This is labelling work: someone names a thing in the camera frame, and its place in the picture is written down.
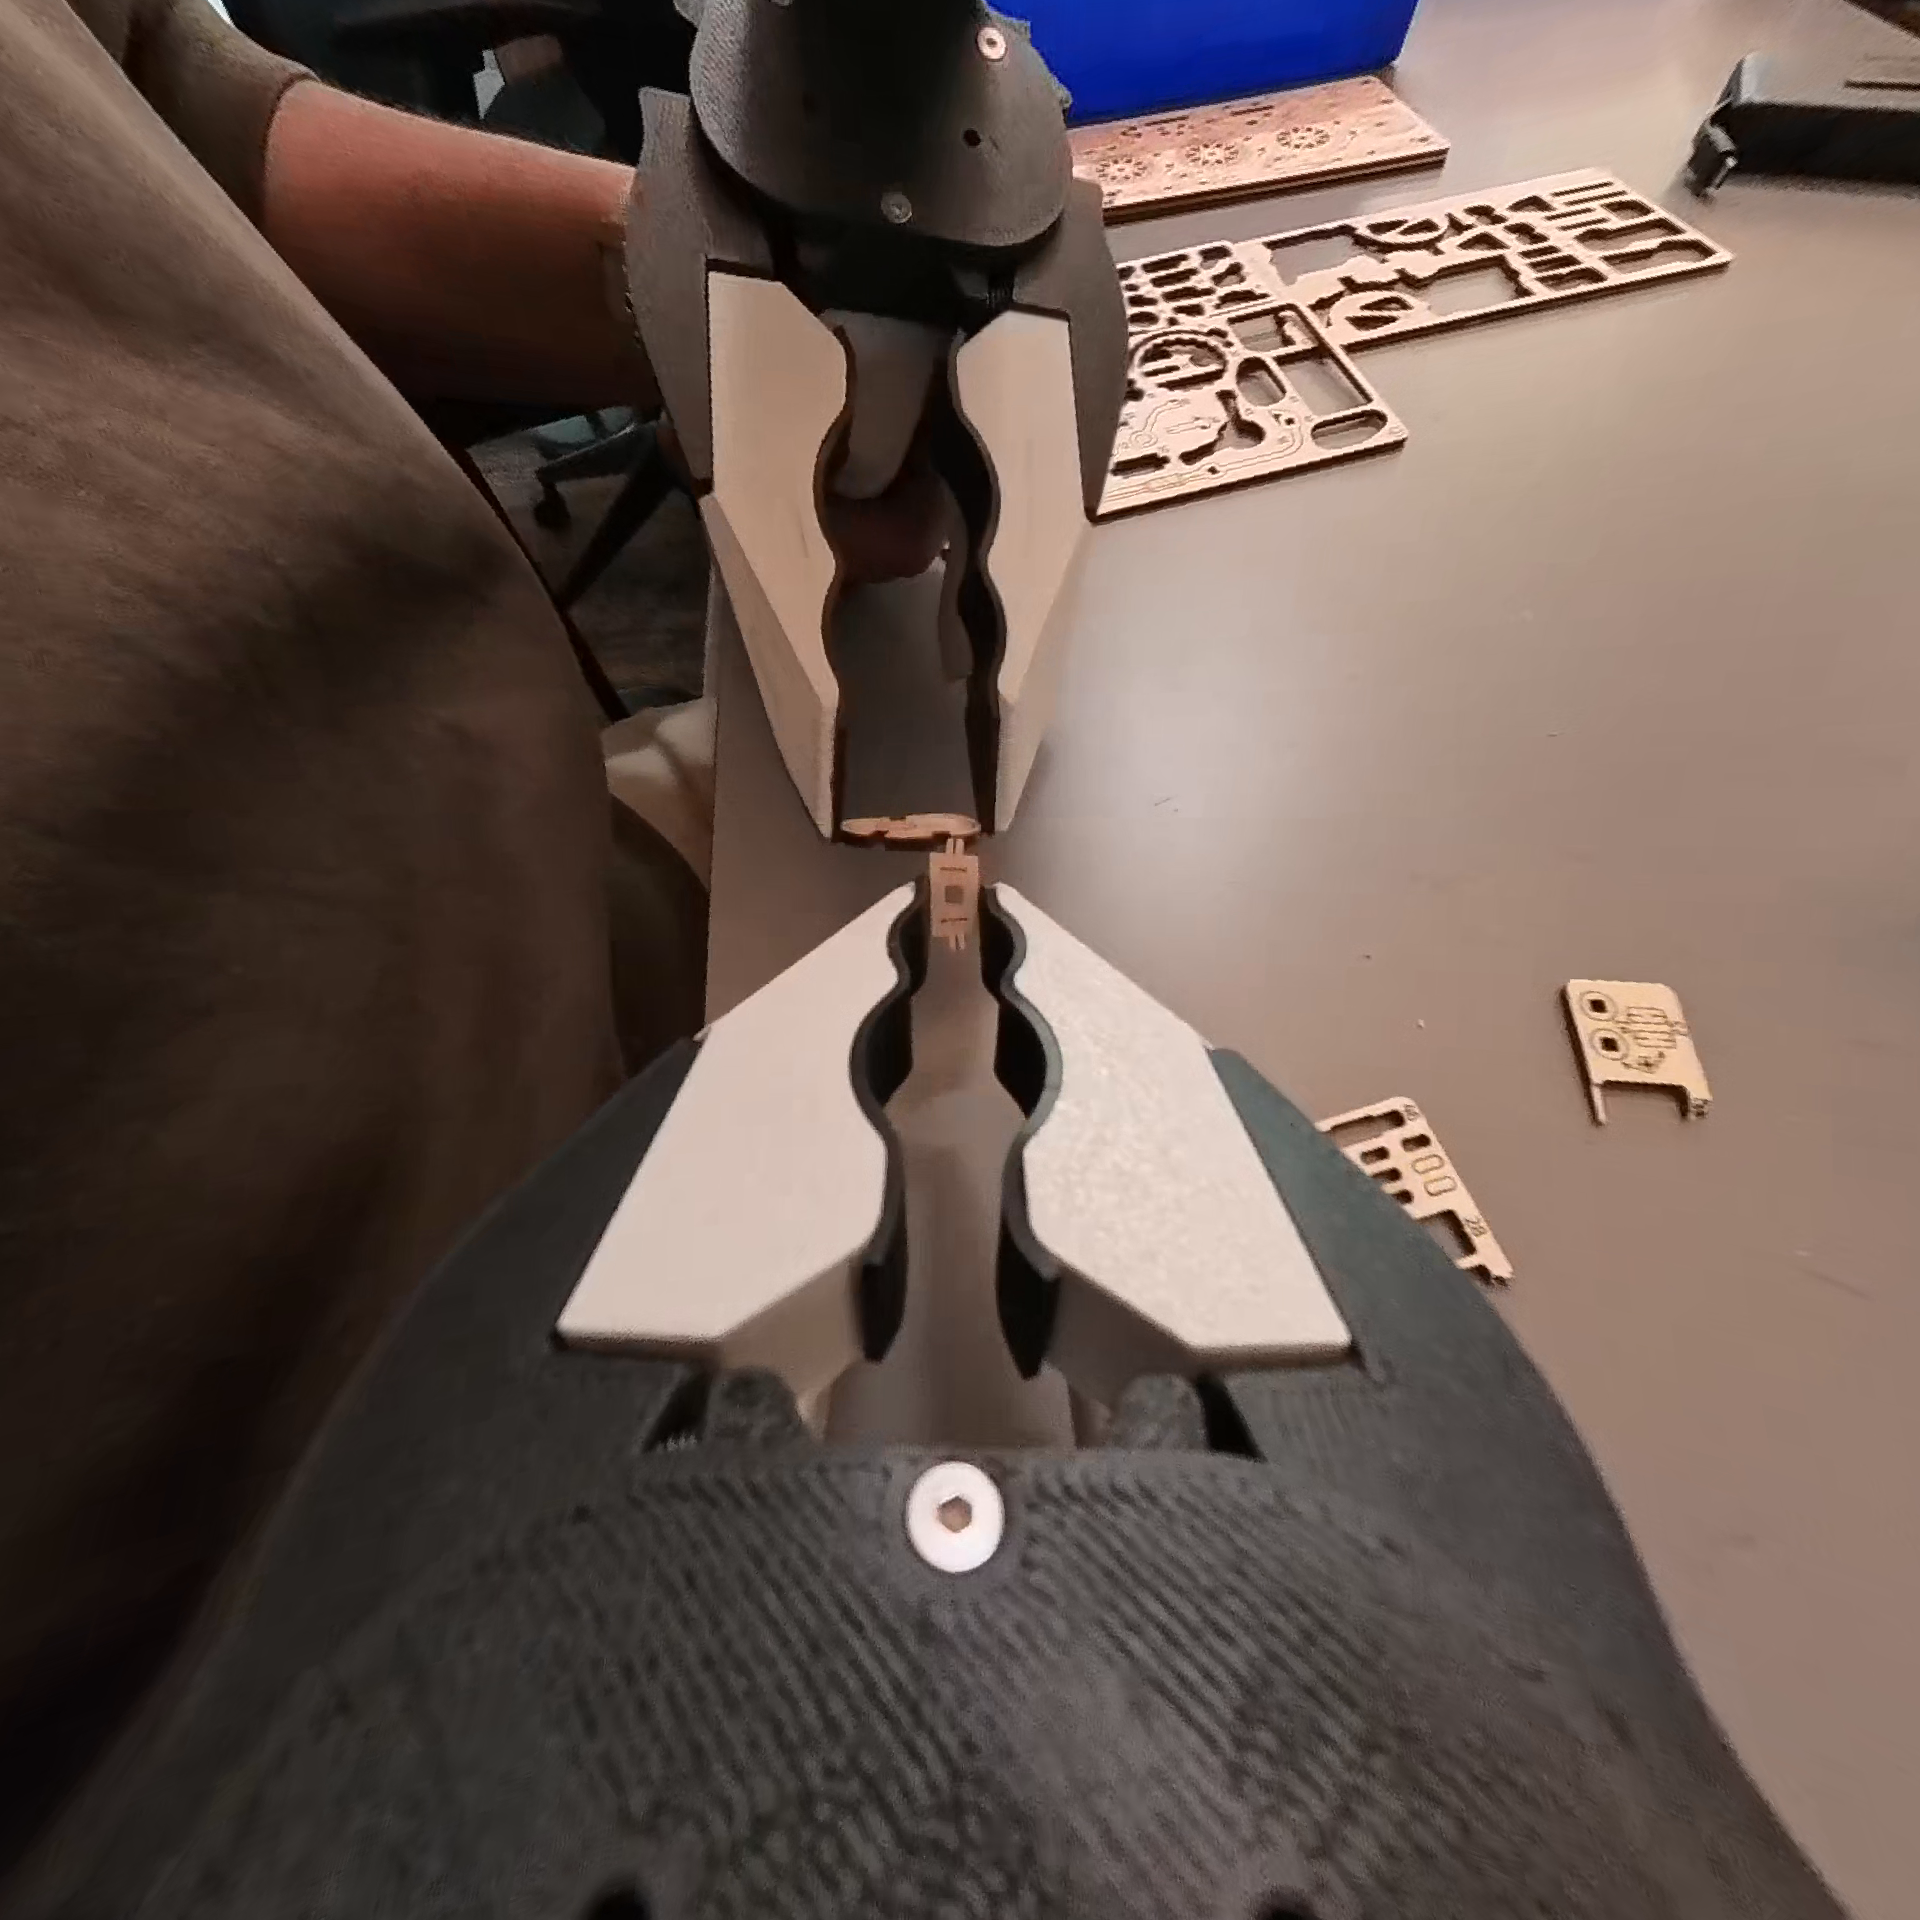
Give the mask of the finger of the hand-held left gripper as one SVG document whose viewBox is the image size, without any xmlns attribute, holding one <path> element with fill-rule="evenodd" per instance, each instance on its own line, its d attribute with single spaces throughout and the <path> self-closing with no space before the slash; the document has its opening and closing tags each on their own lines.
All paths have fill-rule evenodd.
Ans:
<svg viewBox="0 0 1920 1920">
<path fill-rule="evenodd" d="M 825 457 L 847 349 L 779 280 L 706 277 L 711 488 L 701 502 L 759 700 L 818 834 L 835 834 L 842 689 L 828 651 L 837 555 Z"/>
<path fill-rule="evenodd" d="M 970 646 L 966 754 L 990 833 L 1012 828 L 1046 739 L 1089 547 L 1061 318 L 1002 312 L 951 353 L 949 477 L 964 547 L 951 593 Z"/>
</svg>

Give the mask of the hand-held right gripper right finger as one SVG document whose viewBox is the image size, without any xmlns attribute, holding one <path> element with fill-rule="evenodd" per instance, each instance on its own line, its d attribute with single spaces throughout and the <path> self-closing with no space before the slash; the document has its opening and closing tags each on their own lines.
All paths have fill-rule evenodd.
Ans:
<svg viewBox="0 0 1920 1920">
<path fill-rule="evenodd" d="M 994 1266 L 1020 1377 L 1116 1408 L 1146 1377 L 1350 1360 L 1211 1044 L 1007 883 L 980 899 L 980 974 L 1020 1110 Z"/>
</svg>

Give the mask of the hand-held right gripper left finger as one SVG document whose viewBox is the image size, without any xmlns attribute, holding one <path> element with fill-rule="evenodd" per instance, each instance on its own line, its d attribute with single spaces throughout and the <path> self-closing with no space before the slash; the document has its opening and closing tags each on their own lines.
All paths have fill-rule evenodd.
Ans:
<svg viewBox="0 0 1920 1920">
<path fill-rule="evenodd" d="M 717 1018 L 570 1293 L 557 1340 L 801 1400 L 906 1318 L 906 1155 L 921 889 L 897 886 Z"/>
</svg>

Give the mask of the person's left forearm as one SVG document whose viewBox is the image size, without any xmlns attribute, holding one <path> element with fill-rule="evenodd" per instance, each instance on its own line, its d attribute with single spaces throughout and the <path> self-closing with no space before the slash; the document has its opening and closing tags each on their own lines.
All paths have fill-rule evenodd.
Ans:
<svg viewBox="0 0 1920 1920">
<path fill-rule="evenodd" d="M 657 406 L 631 169 L 314 81 L 281 97 L 262 164 L 267 243 L 405 394 Z"/>
</svg>

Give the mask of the grey desk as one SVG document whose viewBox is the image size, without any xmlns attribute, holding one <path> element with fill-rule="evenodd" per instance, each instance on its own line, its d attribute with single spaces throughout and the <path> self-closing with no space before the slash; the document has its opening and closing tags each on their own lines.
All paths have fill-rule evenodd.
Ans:
<svg viewBox="0 0 1920 1920">
<path fill-rule="evenodd" d="M 1363 357 L 1403 448 L 1095 533 L 994 872 L 1311 1117 L 1406 1094 L 1676 1637 L 1857 1916 L 1915 1916 L 1915 190 L 1731 180 L 1737 59 L 1849 5 L 1421 5 L 1428 178 L 1118 256 L 1599 169 L 1725 272 Z M 1657 980 L 1711 1110 L 1563 988 Z"/>
</svg>

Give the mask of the person's left hand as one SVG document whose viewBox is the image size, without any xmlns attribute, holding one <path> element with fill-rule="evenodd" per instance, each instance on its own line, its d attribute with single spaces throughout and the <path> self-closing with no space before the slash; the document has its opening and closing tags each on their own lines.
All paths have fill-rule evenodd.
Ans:
<svg viewBox="0 0 1920 1920">
<path fill-rule="evenodd" d="M 919 578 L 953 539 L 953 496 L 930 460 L 914 457 L 876 496 L 823 493 L 823 528 L 847 588 Z"/>
</svg>

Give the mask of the black office chair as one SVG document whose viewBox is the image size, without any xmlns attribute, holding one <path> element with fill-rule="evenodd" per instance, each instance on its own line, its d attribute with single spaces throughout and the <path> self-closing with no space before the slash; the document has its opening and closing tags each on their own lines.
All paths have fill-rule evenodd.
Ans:
<svg viewBox="0 0 1920 1920">
<path fill-rule="evenodd" d="M 581 635 L 574 611 L 609 577 L 666 501 L 682 491 L 674 464 L 661 446 L 659 421 L 634 413 L 619 430 L 601 433 L 589 444 L 542 461 L 534 472 L 533 522 L 549 534 L 562 534 L 571 526 L 564 488 L 611 477 L 617 481 L 617 491 L 609 510 L 562 577 L 549 586 L 549 596 L 559 611 L 566 644 L 604 722 L 619 725 L 631 715 L 631 706 L 599 653 Z"/>
</svg>

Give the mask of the wooden card with slot cutouts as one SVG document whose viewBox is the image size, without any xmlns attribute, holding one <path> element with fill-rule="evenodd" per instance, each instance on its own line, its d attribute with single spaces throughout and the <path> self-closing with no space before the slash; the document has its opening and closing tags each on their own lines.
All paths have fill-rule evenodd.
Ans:
<svg viewBox="0 0 1920 1920">
<path fill-rule="evenodd" d="M 1375 1189 L 1423 1226 L 1457 1269 L 1506 1290 L 1516 1269 L 1423 1108 L 1391 1094 L 1327 1115 L 1316 1130 Z"/>
</svg>

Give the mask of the square punched-out wooden sheet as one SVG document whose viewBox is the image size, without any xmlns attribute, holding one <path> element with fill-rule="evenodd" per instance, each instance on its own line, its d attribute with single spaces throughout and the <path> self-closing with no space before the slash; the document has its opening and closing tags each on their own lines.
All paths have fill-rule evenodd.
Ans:
<svg viewBox="0 0 1920 1920">
<path fill-rule="evenodd" d="M 1406 437 L 1299 304 L 1156 322 L 1131 341 L 1095 520 L 1373 457 Z"/>
</svg>

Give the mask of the blue plastic bin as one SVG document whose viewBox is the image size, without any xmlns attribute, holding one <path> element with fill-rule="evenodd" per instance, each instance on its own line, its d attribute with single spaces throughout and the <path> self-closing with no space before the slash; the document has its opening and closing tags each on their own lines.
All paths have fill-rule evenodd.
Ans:
<svg viewBox="0 0 1920 1920">
<path fill-rule="evenodd" d="M 1414 2 L 997 2 L 1074 125 L 1350 81 L 1399 59 Z"/>
</svg>

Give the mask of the uncut engraved wooden sheet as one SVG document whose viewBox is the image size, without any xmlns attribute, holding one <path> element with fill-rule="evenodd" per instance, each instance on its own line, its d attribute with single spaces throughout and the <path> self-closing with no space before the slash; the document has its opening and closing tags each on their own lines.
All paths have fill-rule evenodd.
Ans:
<svg viewBox="0 0 1920 1920">
<path fill-rule="evenodd" d="M 1418 174 L 1451 150 L 1375 76 L 1110 118 L 1074 129 L 1070 146 L 1071 169 L 1098 185 L 1109 224 Z"/>
</svg>

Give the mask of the wooden card with oval cutouts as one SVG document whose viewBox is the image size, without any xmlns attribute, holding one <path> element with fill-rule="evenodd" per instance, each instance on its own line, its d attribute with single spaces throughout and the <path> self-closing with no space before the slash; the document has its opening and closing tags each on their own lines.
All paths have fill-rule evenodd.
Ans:
<svg viewBox="0 0 1920 1920">
<path fill-rule="evenodd" d="M 1595 1124 L 1609 1120 L 1605 1094 L 1611 1089 L 1671 1094 L 1686 1120 L 1711 1110 L 1709 1080 L 1674 988 L 1575 976 L 1563 988 L 1563 1006 Z"/>
</svg>

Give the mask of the long punched-out wooden sheet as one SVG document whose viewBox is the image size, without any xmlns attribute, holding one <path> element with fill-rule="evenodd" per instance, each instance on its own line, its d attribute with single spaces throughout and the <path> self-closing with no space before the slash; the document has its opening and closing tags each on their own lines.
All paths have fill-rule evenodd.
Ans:
<svg viewBox="0 0 1920 1920">
<path fill-rule="evenodd" d="M 1332 348 L 1364 353 L 1733 260 L 1660 202 L 1587 169 L 1142 256 L 1119 265 L 1119 293 L 1135 341 L 1221 322 L 1275 345 L 1297 313 Z"/>
</svg>

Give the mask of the black device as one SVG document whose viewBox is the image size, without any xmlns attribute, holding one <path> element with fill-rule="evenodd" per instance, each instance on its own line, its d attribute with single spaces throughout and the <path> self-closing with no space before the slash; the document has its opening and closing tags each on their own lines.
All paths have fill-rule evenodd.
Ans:
<svg viewBox="0 0 1920 1920">
<path fill-rule="evenodd" d="M 1917 185 L 1917 59 L 1865 54 L 1818 94 L 1789 94 L 1773 86 L 1762 54 L 1742 58 L 1684 169 L 1698 200 L 1734 176 Z"/>
</svg>

